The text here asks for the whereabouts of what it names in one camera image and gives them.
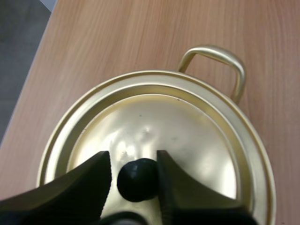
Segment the pot handle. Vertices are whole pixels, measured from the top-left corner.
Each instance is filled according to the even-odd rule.
[[[243,63],[233,53],[225,49],[213,45],[199,45],[189,49],[184,54],[178,66],[178,71],[184,73],[196,54],[222,62],[235,69],[237,78],[234,90],[231,94],[231,99],[233,102],[238,104],[243,95],[246,84],[246,72]]]

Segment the gray floor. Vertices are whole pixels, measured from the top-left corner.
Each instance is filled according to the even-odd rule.
[[[0,0],[0,142],[50,14],[39,0]]]

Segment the black rubber ball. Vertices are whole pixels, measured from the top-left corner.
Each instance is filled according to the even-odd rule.
[[[117,186],[123,198],[131,202],[155,197],[158,192],[157,163],[141,158],[125,164],[119,172]]]

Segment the gold pot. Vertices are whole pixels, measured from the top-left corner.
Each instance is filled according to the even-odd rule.
[[[236,70],[231,99],[184,74],[195,54]],[[276,194],[270,162],[261,139],[237,106],[245,82],[240,60],[208,45],[188,50],[178,72],[137,71],[108,80],[81,97],[60,120],[45,149],[37,185],[107,150],[112,187],[102,216],[130,210],[158,225],[157,199],[126,201],[116,178],[127,162],[155,160],[156,150],[167,150],[194,179],[243,202],[258,224],[273,225]]]

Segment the pot lid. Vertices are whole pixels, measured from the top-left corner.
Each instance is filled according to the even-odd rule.
[[[183,72],[202,54],[233,66],[232,100]],[[161,224],[158,200],[129,202],[118,192],[121,167],[156,160],[167,150],[195,180],[244,203],[259,224],[274,224],[275,188],[259,136],[236,103],[245,85],[240,61],[215,46],[187,51],[180,72],[147,70],[113,78],[86,93],[64,115],[46,147],[38,185],[64,175],[99,151],[109,151],[112,186],[102,216],[121,210]]]

